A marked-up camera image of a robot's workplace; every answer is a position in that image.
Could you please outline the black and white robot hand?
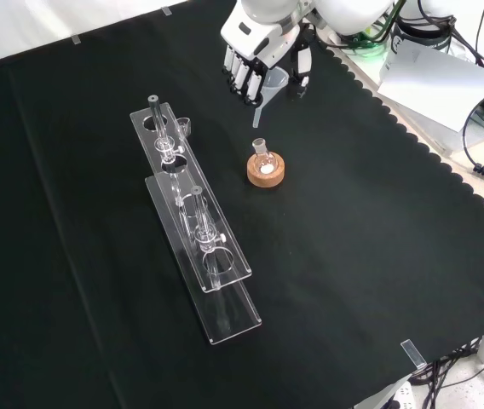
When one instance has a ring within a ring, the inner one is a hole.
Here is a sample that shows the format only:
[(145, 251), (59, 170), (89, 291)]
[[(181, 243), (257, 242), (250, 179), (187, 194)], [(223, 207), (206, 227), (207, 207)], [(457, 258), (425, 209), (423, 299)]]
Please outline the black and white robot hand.
[(289, 82), (294, 93), (303, 96), (308, 88), (312, 67), (309, 41), (305, 35), (314, 26), (303, 20), (313, 11), (311, 1), (296, 1), (279, 16), (268, 13), (264, 22), (238, 1), (221, 29), (227, 44), (222, 71), (229, 76), (232, 92), (245, 104), (258, 107), (264, 96), (266, 75), (286, 56), (291, 56)]

